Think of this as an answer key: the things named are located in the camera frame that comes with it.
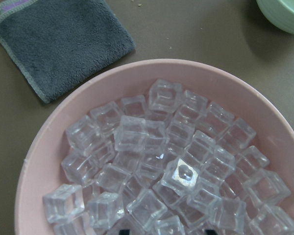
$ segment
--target pile of clear cubes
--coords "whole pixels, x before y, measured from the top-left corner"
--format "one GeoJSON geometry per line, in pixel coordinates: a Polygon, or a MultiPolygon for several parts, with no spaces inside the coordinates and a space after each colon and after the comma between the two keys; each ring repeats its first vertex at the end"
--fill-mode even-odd
{"type": "Polygon", "coordinates": [[[294,235],[256,132],[179,83],[97,107],[66,135],[70,184],[43,197],[56,235],[294,235]]]}

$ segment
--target gray cloth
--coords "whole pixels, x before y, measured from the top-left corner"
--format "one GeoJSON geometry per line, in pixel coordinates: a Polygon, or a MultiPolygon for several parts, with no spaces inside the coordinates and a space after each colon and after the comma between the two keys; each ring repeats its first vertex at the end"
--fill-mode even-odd
{"type": "Polygon", "coordinates": [[[31,0],[0,15],[0,43],[45,103],[134,49],[104,0],[31,0]]]}

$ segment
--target table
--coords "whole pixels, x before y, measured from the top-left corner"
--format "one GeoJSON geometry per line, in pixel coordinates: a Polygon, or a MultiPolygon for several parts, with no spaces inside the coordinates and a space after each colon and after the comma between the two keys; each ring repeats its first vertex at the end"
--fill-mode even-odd
{"type": "MultiPolygon", "coordinates": [[[[153,58],[206,63],[256,88],[294,129],[294,35],[268,22],[256,1],[107,2],[137,46],[99,73],[153,58]]],[[[14,233],[14,201],[24,158],[65,97],[43,104],[0,45],[0,235],[14,233]]]]}

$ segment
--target pink bowl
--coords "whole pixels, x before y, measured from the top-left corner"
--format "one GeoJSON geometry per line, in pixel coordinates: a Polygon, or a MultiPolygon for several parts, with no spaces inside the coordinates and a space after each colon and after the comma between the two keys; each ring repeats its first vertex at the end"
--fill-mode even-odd
{"type": "Polygon", "coordinates": [[[247,83],[222,70],[198,62],[155,59],[109,70],[83,84],[50,115],[26,156],[15,204],[17,235],[52,235],[42,196],[67,182],[60,168],[69,150],[64,130],[90,109],[125,96],[146,93],[157,78],[219,103],[242,117],[257,131],[255,145],[270,159],[292,195],[281,207],[294,219],[294,131],[279,111],[247,83]]]}

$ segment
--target mint green bowl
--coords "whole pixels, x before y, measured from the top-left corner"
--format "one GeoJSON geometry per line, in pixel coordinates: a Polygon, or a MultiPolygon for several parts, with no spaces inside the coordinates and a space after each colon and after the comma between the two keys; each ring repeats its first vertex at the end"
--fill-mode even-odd
{"type": "Polygon", "coordinates": [[[257,3],[272,24],[294,34],[294,0],[257,0],[257,3]]]}

